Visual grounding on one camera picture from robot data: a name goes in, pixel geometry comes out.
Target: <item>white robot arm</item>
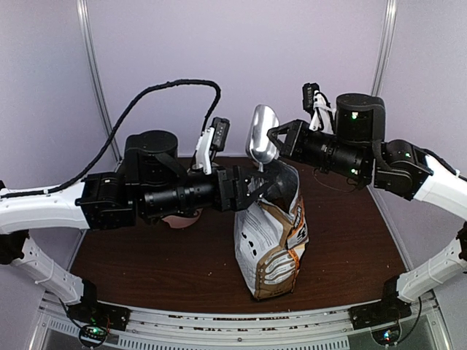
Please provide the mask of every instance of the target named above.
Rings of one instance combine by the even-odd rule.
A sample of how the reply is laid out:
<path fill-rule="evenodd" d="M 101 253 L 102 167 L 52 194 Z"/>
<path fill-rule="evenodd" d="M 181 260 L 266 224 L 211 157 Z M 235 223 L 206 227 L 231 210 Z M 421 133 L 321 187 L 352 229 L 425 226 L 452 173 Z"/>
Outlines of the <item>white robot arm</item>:
<path fill-rule="evenodd" d="M 268 137 L 280 156 L 309 164 L 325 174 L 341 174 L 353 181 L 356 189 L 370 185 L 374 177 L 376 188 L 409 201 L 431 203 L 467 221 L 467 179 L 428 149 L 404 140 L 384 142 L 385 105 L 381 98 L 359 93 L 338 96 L 335 120 L 326 104 L 333 133 L 324 133 L 315 127 L 317 114 L 313 114 L 323 105 L 315 98 L 323 96 L 319 89 L 316 83 L 303 87 L 303 108 L 312 116 L 311 123 L 294 120 L 269 130 Z M 435 257 L 388 280 L 380 302 L 351 308 L 354 328 L 410 315 L 410 303 L 465 270 L 467 228 L 462 228 Z"/>

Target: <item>white label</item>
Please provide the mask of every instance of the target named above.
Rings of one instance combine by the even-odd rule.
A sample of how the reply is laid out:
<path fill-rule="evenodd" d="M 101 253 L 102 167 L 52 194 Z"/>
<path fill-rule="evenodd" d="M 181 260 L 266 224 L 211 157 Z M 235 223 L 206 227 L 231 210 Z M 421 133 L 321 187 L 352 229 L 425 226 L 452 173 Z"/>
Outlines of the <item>white label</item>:
<path fill-rule="evenodd" d="M 275 279 L 276 277 L 278 277 L 278 275 L 280 275 L 281 273 L 286 273 L 290 269 L 295 269 L 295 263 L 294 262 L 292 262 L 290 264 L 287 264 L 287 265 L 279 266 L 272 273 L 270 273 L 269 275 L 266 275 L 265 278 L 266 279 Z"/>
<path fill-rule="evenodd" d="M 295 271 L 292 270 L 291 272 L 280 276 L 278 279 L 273 279 L 272 281 L 266 279 L 266 280 L 264 280 L 264 284 L 279 284 L 279 283 L 285 281 L 286 279 L 288 279 L 289 277 L 291 277 L 294 273 L 295 273 Z"/>
<path fill-rule="evenodd" d="M 279 245 L 283 226 L 258 204 L 235 216 L 235 255 L 248 288 L 254 294 L 258 262 Z"/>
<path fill-rule="evenodd" d="M 284 254 L 281 257 L 278 257 L 276 260 L 274 260 L 267 268 L 266 268 L 266 273 L 270 273 L 273 271 L 278 265 L 281 264 L 287 264 L 293 261 L 293 258 L 289 254 Z"/>

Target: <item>black mounting bracket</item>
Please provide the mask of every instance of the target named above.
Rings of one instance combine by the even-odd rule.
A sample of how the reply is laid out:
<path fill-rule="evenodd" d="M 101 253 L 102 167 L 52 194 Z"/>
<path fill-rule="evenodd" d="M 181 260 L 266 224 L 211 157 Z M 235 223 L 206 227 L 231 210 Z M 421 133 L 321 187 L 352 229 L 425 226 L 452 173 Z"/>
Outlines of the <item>black mounting bracket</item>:
<path fill-rule="evenodd" d="M 460 242 L 459 258 L 467 261 L 467 222 L 464 222 L 464 226 L 460 229 L 456 238 Z"/>
<path fill-rule="evenodd" d="M 23 246 L 29 231 L 22 230 L 0 235 L 0 265 L 9 265 L 13 260 L 23 259 Z"/>
<path fill-rule="evenodd" d="M 85 279 L 82 280 L 82 283 L 84 284 L 84 292 L 81 303 L 70 305 L 68 316 L 104 329 L 126 330 L 130 309 L 98 302 L 96 285 Z"/>
<path fill-rule="evenodd" d="M 395 276 L 385 282 L 383 298 L 380 301 L 349 309 L 354 330 L 396 322 L 412 315 L 410 304 L 398 298 L 396 288 L 398 278 L 399 276 Z"/>

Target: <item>black cable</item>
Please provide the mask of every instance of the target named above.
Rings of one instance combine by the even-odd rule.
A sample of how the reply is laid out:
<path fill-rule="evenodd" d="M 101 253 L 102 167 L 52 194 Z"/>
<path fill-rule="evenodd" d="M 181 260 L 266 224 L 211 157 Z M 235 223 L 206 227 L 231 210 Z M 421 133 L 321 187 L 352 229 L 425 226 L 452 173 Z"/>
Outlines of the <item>black cable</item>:
<path fill-rule="evenodd" d="M 404 342 L 414 332 L 415 327 L 417 326 L 420 320 L 420 316 L 422 316 L 422 298 L 421 297 L 418 297 L 418 303 L 419 303 L 418 315 L 417 315 L 417 318 L 415 319 L 414 325 L 412 326 L 410 331 L 408 331 L 407 334 L 405 334 L 405 336 L 402 339 L 400 339 L 399 341 L 395 343 L 396 345 L 399 345 L 400 343 Z"/>
<path fill-rule="evenodd" d="M 328 108 L 331 108 L 331 104 L 329 103 L 328 98 L 326 97 L 326 95 L 324 93 L 322 93 L 321 91 L 320 91 L 320 95 L 324 98 L 324 101 L 326 101 L 326 106 Z M 331 122 L 331 130 L 335 134 L 336 133 L 336 121 L 334 120 L 333 113 L 331 111 L 328 111 L 328 114 L 329 114 L 329 120 Z"/>
<path fill-rule="evenodd" d="M 213 82 L 212 80 L 179 79 L 179 80 L 174 80 L 173 82 L 166 82 L 164 84 L 159 84 L 159 85 L 154 85 L 154 86 L 151 86 L 151 87 L 147 87 L 141 93 L 136 95 L 136 97 L 125 108 L 125 111 L 123 111 L 123 113 L 118 118 L 117 122 L 115 123 L 114 127 L 112 128 L 112 131 L 109 134 L 109 137 L 105 141 L 104 146 L 101 148 L 101 150 L 99 151 L 97 156 L 95 156 L 94 159 L 92 159 L 92 161 L 89 164 L 87 164 L 86 167 L 81 172 L 78 173 L 78 175 L 76 175 L 75 177 L 73 177 L 69 181 L 64 182 L 63 184 L 60 184 L 60 185 L 58 185 L 56 187 L 53 187 L 53 188 L 49 189 L 47 192 L 44 192 L 42 190 L 41 191 L 26 191 L 26 192 L 11 192 L 11 193 L 7 193 L 6 195 L 1 196 L 0 198 L 23 197 L 23 196 L 26 196 L 26 195 L 44 195 L 44 194 L 48 194 L 48 193 L 60 192 L 62 190 L 65 190 L 66 188 L 70 187 L 75 182 L 77 182 L 81 178 L 83 178 L 84 175 L 86 175 L 89 172 L 89 170 L 91 170 L 92 167 L 94 167 L 95 164 L 102 158 L 105 151 L 107 150 L 107 148 L 112 143 L 112 140 L 114 139 L 118 128 L 120 127 L 120 125 L 122 124 L 122 122 L 124 121 L 124 119 L 126 118 L 128 113 L 130 113 L 130 111 L 136 105 L 136 103 L 138 103 L 138 101 L 141 100 L 141 98 L 143 98 L 145 95 L 147 95 L 148 93 L 151 93 L 153 91 L 164 90 L 164 89 L 167 89 L 167 88 L 174 88 L 174 87 L 180 86 L 180 85 L 210 86 L 211 88 L 214 88 L 215 91 L 216 91 L 216 96 L 214 98 L 214 101 L 212 102 L 212 104 L 209 107 L 206 115 L 204 116 L 203 126 L 201 128 L 201 132 L 202 132 L 206 128 L 208 119 L 211 116 L 211 114 L 213 113 L 215 107 L 217 106 L 217 104 L 219 103 L 219 100 L 220 100 L 220 87 L 219 87 L 219 85 L 217 83 Z"/>
<path fill-rule="evenodd" d="M 323 118 L 321 117 L 321 112 L 319 108 L 316 108 L 316 113 L 318 114 L 318 120 L 320 121 L 320 126 L 318 126 L 318 131 L 323 131 L 324 130 L 324 122 Z"/>
<path fill-rule="evenodd" d="M 107 339 L 107 336 L 109 334 L 109 332 L 107 332 L 107 330 L 105 330 L 104 328 L 102 327 L 99 327 L 99 326 L 96 326 L 94 324 L 85 324 L 84 326 L 80 326 L 74 319 L 72 319 L 70 317 L 70 314 L 68 312 L 68 308 L 66 307 L 65 303 L 62 301 L 62 299 L 59 299 L 60 300 L 60 304 L 61 304 L 61 307 L 63 308 L 63 310 L 65 311 L 65 315 L 66 317 L 76 326 L 78 327 L 78 329 L 80 330 L 80 332 L 78 333 L 78 340 L 80 341 L 80 343 L 83 345 L 83 346 L 86 346 L 87 348 L 89 348 L 89 346 L 86 344 L 86 343 L 83 343 L 82 342 L 82 336 L 85 335 L 89 338 L 92 339 L 92 335 L 88 332 L 88 328 L 89 327 L 92 327 L 93 329 L 96 329 L 96 328 L 99 328 L 100 331 L 102 331 L 102 333 L 104 334 L 103 336 L 100 336 L 100 340 L 98 343 L 96 344 L 93 344 L 92 345 L 92 349 L 94 348 L 97 348 L 99 347 L 100 345 L 102 345 L 105 340 Z"/>
<path fill-rule="evenodd" d="M 341 190 L 340 188 L 336 188 L 336 187 L 332 187 L 332 186 L 329 186 L 328 184 L 323 184 L 316 176 L 316 172 L 318 171 L 319 169 L 318 168 L 314 168 L 313 170 L 313 177 L 314 179 L 316 180 L 316 182 L 318 184 L 320 184 L 321 186 L 324 186 L 330 190 L 334 190 L 334 191 L 338 191 L 338 192 L 343 192 L 343 193 L 352 193 L 353 191 L 355 191 L 357 189 L 357 185 L 355 184 L 350 184 L 348 181 L 347 181 L 347 184 L 350 184 L 352 186 L 354 186 L 354 188 L 352 188 L 351 190 Z"/>

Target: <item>orange stripe on bag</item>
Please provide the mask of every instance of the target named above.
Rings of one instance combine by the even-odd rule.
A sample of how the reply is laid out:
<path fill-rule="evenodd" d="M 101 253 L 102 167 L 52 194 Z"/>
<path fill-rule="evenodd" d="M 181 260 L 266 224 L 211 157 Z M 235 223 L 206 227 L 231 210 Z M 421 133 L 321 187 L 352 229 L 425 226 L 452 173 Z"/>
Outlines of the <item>orange stripe on bag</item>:
<path fill-rule="evenodd" d="M 293 279 L 293 286 L 291 292 L 295 289 L 295 282 L 297 281 L 297 275 L 298 275 L 298 268 L 300 267 L 300 259 L 298 258 L 297 253 L 295 253 L 295 250 L 290 249 L 289 255 L 292 257 L 294 263 L 295 263 L 295 277 Z"/>

